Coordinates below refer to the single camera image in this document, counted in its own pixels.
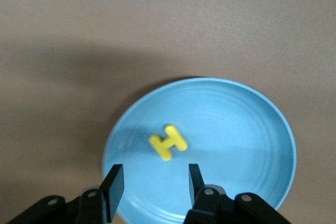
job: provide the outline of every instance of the yellow toy letter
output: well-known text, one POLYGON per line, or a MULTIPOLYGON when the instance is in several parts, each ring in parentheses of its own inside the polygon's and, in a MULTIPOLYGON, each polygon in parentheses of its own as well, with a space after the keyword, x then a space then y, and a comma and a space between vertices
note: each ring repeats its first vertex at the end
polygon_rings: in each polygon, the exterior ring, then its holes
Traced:
POLYGON ((188 145, 173 124, 168 124, 164 131, 168 136, 167 138, 162 140, 159 135, 154 134, 149 138, 149 142, 162 159, 168 161, 172 158, 170 147, 175 145, 182 152, 188 148, 188 145))

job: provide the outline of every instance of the plate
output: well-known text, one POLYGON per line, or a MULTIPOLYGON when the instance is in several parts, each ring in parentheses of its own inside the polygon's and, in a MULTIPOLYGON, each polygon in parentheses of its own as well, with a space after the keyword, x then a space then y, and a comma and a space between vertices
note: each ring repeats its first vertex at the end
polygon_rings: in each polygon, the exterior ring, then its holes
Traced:
POLYGON ((162 86, 138 100, 113 128, 103 176, 123 164, 125 190, 118 213, 129 224, 183 223, 191 209, 188 164, 199 164, 205 184, 230 198, 251 192, 275 209, 293 181, 296 147, 279 109, 238 82, 191 78, 162 86), (172 124, 187 143, 164 161, 149 143, 172 124))

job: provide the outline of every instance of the round blue dish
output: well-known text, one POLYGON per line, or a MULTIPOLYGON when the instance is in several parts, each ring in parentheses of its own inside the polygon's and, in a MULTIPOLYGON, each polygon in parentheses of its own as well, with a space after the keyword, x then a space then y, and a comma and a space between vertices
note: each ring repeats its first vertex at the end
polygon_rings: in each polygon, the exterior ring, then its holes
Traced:
POLYGON ((125 112, 108 138, 103 175, 123 164, 118 213, 127 223, 183 223, 192 207, 190 163, 230 198, 252 192, 278 209, 294 178, 295 142, 285 117, 256 90, 224 79, 185 79, 148 93, 125 112), (149 138, 165 138, 167 124, 188 149, 172 147, 172 159, 164 161, 149 138))

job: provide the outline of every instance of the table surface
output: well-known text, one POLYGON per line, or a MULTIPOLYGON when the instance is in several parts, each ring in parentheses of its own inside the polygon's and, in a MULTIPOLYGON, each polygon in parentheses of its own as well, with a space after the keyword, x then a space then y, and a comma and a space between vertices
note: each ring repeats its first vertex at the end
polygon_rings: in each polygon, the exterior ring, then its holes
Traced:
MULTIPOLYGON (((0 0, 0 222, 100 184, 120 115, 165 83, 244 83, 273 101, 298 164, 280 212, 335 223, 336 0, 0 0)), ((123 223, 119 217, 113 223, 123 223)))

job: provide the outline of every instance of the blue plate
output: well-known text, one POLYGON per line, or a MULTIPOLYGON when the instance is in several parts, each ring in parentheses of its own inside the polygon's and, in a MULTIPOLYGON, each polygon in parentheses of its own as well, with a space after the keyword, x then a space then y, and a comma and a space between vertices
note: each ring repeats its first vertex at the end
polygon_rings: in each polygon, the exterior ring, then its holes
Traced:
POLYGON ((192 207, 189 163, 230 198, 252 192, 278 209, 293 181, 296 148, 286 119, 265 96, 229 80, 192 78, 162 86, 126 111, 108 138, 104 177, 118 163, 125 179, 118 212, 127 223, 183 223, 192 207), (172 147, 164 161, 149 138, 165 137, 167 124, 188 149, 172 147))

